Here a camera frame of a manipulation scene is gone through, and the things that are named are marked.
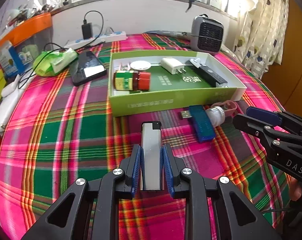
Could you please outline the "person's right hand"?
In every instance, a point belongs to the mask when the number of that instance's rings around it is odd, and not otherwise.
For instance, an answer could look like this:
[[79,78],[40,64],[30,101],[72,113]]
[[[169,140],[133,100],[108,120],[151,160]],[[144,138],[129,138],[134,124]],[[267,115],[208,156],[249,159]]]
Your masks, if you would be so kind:
[[302,196],[302,187],[297,179],[291,177],[289,183],[289,196],[292,201],[297,201]]

